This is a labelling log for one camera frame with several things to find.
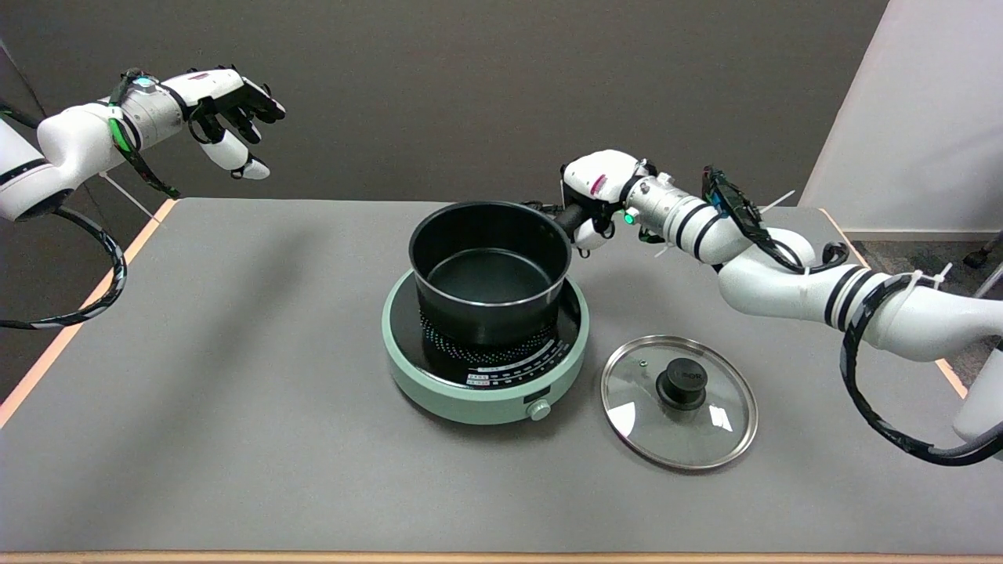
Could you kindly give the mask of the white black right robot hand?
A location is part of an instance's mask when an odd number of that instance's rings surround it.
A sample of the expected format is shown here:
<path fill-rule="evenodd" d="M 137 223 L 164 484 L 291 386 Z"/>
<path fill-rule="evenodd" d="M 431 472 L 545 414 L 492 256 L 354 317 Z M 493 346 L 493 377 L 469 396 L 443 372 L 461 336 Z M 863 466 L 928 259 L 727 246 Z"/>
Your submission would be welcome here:
<path fill-rule="evenodd" d="M 615 234 L 614 215 L 641 179 L 658 175 L 654 164 L 619 150 L 600 150 L 561 168 L 563 210 L 556 222 L 581 257 Z"/>

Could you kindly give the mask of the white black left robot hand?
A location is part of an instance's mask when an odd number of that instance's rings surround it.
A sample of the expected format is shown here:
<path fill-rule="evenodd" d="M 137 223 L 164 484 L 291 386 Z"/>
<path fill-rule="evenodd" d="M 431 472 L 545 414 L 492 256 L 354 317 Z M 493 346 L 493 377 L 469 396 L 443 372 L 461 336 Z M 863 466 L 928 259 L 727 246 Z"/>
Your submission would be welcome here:
<path fill-rule="evenodd" d="M 271 170 L 248 144 L 262 142 L 256 121 L 275 124 L 286 108 L 265 85 L 257 85 L 232 67 L 191 71 L 175 84 L 185 100 L 187 125 L 205 156 L 233 179 L 261 181 Z"/>

